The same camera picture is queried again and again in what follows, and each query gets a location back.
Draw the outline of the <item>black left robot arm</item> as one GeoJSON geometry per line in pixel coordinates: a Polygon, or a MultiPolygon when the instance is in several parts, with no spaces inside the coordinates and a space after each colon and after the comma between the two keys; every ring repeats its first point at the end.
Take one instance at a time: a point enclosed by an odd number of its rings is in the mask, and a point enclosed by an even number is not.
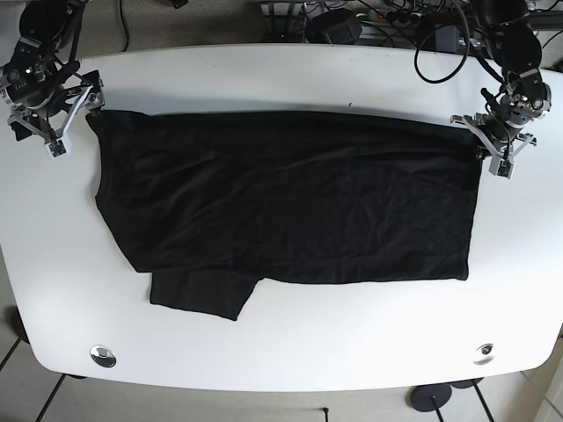
{"type": "Polygon", "coordinates": [[[497,73],[475,50],[471,43],[469,20],[459,1],[452,6],[459,15],[464,38],[464,54],[457,67],[446,77],[429,79],[418,65],[421,40],[416,46],[413,65],[417,75],[428,84],[443,84],[463,68],[470,54],[481,67],[500,83],[493,95],[483,88],[480,93],[486,101],[486,112],[471,115],[453,115],[452,123],[465,126],[481,143],[481,157],[489,156],[489,171],[499,177],[512,176],[515,157],[537,142],[522,130],[533,120],[544,117],[552,106],[552,93],[540,73],[542,47],[530,24],[530,11],[524,1],[470,1],[472,16],[482,32],[486,49],[501,73],[497,73]]]}

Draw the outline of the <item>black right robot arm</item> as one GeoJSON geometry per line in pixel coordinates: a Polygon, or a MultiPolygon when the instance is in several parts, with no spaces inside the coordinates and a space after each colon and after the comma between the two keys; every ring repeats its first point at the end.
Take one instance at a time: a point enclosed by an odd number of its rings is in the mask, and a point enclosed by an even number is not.
{"type": "Polygon", "coordinates": [[[86,1],[32,1],[19,19],[18,43],[1,67],[7,122],[22,141],[39,136],[52,158],[68,152],[64,137],[80,109],[104,104],[100,74],[79,73],[77,47],[86,1]]]}

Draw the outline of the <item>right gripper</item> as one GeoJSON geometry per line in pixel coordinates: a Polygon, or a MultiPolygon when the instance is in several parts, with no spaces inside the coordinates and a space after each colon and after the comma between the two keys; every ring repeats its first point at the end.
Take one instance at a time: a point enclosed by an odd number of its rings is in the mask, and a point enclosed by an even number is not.
{"type": "Polygon", "coordinates": [[[81,109],[97,113],[105,104],[103,82],[98,70],[80,75],[79,85],[57,87],[55,92],[37,106],[12,105],[7,123],[16,136],[23,141],[39,136],[43,145],[55,139],[63,139],[69,152],[67,132],[81,109]]]}

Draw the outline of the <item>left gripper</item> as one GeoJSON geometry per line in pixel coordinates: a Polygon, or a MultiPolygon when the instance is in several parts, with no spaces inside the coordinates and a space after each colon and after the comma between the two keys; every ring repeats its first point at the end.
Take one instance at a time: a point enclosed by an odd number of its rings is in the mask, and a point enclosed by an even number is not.
{"type": "Polygon", "coordinates": [[[511,127],[505,121],[498,120],[493,113],[475,113],[471,115],[451,115],[450,122],[465,126],[480,142],[478,157],[498,156],[515,158],[529,145],[536,146],[537,138],[532,134],[522,133],[520,127],[511,127]]]}

